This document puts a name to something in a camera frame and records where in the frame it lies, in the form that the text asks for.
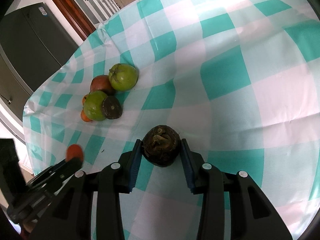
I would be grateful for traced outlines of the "brown wooden door frame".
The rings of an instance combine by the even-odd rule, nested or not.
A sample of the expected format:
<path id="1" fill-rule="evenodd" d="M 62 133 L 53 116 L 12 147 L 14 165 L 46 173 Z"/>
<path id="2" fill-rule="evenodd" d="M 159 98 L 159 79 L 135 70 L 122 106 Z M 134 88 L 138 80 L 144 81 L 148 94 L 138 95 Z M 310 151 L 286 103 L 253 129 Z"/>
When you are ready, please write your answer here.
<path id="1" fill-rule="evenodd" d="M 83 41 L 95 31 L 94 25 L 75 0 L 52 1 Z"/>

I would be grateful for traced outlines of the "dark brown mangosteen on table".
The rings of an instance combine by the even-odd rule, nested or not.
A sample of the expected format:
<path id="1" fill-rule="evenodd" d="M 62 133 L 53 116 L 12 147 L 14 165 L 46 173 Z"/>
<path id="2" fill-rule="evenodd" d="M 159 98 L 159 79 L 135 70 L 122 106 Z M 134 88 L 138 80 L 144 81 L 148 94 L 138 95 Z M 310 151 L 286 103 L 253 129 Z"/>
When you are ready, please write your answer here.
<path id="1" fill-rule="evenodd" d="M 122 106 L 115 96 L 106 97 L 101 104 L 101 109 L 104 116 L 110 120 L 120 118 L 123 113 Z"/>

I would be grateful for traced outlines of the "small orange upper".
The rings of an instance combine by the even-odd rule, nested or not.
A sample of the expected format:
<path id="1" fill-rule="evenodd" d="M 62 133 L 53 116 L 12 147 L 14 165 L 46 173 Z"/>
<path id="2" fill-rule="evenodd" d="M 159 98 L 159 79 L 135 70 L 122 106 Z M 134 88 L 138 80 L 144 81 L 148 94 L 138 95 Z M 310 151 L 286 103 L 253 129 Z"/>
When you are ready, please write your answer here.
<path id="1" fill-rule="evenodd" d="M 86 94 L 83 98 L 82 98 L 82 105 L 84 105 L 84 103 L 85 103 L 85 101 L 86 101 L 86 99 L 87 99 L 87 97 L 89 96 L 89 94 Z"/>

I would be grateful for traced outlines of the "dark grey refrigerator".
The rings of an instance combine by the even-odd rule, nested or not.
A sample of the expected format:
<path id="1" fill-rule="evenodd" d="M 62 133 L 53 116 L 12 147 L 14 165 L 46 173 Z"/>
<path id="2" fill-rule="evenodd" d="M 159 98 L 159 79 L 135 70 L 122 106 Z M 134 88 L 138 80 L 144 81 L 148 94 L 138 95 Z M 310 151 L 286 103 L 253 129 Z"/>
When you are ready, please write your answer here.
<path id="1" fill-rule="evenodd" d="M 78 48 L 44 3 L 5 15 L 1 20 L 1 46 L 17 74 L 33 92 Z"/>

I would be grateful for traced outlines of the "red apple fruit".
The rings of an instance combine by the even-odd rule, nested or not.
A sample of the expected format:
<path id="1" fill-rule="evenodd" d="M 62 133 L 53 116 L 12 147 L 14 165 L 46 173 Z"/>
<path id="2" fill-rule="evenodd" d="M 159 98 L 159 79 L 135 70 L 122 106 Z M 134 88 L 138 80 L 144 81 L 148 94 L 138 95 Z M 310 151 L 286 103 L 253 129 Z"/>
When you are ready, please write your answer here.
<path id="1" fill-rule="evenodd" d="M 98 75 L 96 76 L 90 85 L 90 92 L 102 91 L 107 95 L 113 96 L 116 91 L 111 86 L 108 75 Z"/>

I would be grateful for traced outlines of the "small orange lower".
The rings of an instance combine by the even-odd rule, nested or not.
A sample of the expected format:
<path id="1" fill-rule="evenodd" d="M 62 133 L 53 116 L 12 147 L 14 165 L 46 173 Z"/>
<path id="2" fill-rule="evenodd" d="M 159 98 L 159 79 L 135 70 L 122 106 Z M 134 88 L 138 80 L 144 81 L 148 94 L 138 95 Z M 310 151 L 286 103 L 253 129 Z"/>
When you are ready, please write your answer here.
<path id="1" fill-rule="evenodd" d="M 92 120 L 90 118 L 88 118 L 84 112 L 84 110 L 82 109 L 81 113 L 80 113 L 80 117 L 84 122 L 91 122 Z"/>

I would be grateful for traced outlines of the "small orange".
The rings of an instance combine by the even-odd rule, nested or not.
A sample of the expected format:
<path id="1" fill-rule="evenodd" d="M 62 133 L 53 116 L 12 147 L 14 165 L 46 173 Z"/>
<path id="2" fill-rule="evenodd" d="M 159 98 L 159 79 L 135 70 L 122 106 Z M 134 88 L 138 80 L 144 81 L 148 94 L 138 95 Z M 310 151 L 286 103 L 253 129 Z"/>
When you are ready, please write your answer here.
<path id="1" fill-rule="evenodd" d="M 85 103 L 85 101 L 86 101 L 86 99 L 87 99 L 87 97 L 89 96 L 89 94 L 86 94 L 83 98 L 82 98 L 82 105 L 84 105 L 84 103 Z"/>
<path id="2" fill-rule="evenodd" d="M 80 117 L 84 122 L 91 122 L 92 120 L 90 118 L 88 118 L 84 112 L 84 110 L 82 109 L 81 113 L 80 113 Z"/>

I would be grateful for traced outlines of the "teal white checkered tablecloth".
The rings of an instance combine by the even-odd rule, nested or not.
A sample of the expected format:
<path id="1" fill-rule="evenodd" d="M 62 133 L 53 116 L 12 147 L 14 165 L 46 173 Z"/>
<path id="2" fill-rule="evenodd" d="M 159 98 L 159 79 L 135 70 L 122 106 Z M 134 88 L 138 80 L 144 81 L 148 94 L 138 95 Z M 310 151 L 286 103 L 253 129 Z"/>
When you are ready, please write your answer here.
<path id="1" fill-rule="evenodd" d="M 118 63 L 118 119 L 84 122 L 82 98 Z M 319 209 L 319 19 L 307 0 L 137 0 L 77 49 L 24 107 L 35 174 L 79 144 L 97 172 L 157 125 L 223 172 L 246 171 L 294 239 Z"/>

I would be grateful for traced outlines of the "green tomato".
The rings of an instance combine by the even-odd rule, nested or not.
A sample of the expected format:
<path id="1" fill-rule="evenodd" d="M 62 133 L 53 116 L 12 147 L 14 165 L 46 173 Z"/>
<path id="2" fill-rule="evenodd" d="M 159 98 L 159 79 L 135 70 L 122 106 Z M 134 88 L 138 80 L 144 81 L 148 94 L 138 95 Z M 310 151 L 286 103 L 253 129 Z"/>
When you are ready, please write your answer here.
<path id="1" fill-rule="evenodd" d="M 99 90 L 89 93 L 83 106 L 85 115 L 93 121 L 105 120 L 102 104 L 106 98 L 107 94 Z"/>
<path id="2" fill-rule="evenodd" d="M 116 91 L 132 89 L 138 81 L 138 71 L 129 64 L 115 64 L 108 74 L 109 82 Z"/>

